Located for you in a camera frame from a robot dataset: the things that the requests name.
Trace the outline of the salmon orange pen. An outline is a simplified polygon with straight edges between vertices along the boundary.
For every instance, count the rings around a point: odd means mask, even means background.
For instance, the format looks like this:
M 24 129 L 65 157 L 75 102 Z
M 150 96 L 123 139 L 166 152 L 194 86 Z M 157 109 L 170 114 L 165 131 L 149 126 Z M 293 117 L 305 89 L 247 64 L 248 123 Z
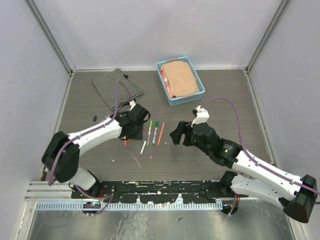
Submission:
M 165 128 L 165 122 L 163 122 L 162 125 L 161 125 L 160 133 L 159 133 L 158 140 L 157 140 L 157 146 L 159 146 L 160 143 L 161 143 L 161 139 L 162 139 L 162 136 L 163 136 L 164 128 Z

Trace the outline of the white marker green end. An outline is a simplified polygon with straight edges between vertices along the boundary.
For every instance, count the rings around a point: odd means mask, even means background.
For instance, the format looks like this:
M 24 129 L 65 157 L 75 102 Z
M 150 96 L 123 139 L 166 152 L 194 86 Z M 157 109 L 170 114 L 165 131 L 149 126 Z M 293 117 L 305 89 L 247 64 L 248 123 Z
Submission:
M 152 138 L 152 145 L 153 146 L 156 144 L 157 130 L 158 130 L 158 127 L 156 126 L 154 129 L 154 134 L 153 134 L 153 138 Z

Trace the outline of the white pen blue end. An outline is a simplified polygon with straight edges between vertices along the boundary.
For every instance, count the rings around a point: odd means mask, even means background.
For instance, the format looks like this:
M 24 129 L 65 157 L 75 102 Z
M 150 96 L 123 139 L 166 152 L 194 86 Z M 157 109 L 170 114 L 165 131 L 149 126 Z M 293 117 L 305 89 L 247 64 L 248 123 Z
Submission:
M 141 150 L 140 150 L 140 153 L 139 153 L 140 156 L 143 154 L 144 149 L 146 147 L 146 144 L 147 144 L 147 140 L 144 140 L 143 145 L 142 145 Z

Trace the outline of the white pen lime end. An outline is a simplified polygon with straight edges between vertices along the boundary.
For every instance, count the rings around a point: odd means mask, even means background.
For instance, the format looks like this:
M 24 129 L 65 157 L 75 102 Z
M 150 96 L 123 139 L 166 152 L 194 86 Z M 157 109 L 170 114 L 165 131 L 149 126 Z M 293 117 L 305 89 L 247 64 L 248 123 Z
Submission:
M 151 129 L 152 129 L 152 127 L 150 126 L 148 128 L 148 134 L 147 134 L 147 142 L 146 142 L 147 145 L 149 145 L 149 143 L 150 143 Z

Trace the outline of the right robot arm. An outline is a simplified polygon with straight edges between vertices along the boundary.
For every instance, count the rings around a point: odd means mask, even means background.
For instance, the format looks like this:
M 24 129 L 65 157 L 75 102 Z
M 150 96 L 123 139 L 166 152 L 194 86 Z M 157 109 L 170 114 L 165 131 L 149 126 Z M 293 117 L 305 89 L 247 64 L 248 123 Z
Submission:
M 309 222 L 319 195 L 314 177 L 294 175 L 259 159 L 236 142 L 219 137 L 207 123 L 180 121 L 169 136 L 175 145 L 194 146 L 229 169 L 220 180 L 223 196 L 257 198 L 281 208 L 300 223 Z

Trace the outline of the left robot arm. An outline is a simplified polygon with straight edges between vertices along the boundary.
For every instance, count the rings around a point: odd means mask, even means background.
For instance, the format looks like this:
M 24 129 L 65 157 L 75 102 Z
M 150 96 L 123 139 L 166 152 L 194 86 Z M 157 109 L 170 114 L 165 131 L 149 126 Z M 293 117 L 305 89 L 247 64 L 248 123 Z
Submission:
M 69 134 L 56 132 L 41 158 L 50 173 L 48 184 L 68 182 L 88 198 L 100 198 L 101 182 L 89 170 L 80 167 L 80 157 L 109 140 L 142 140 L 144 123 L 151 114 L 134 101 L 129 105 L 129 110 L 115 111 L 104 121 L 87 129 Z

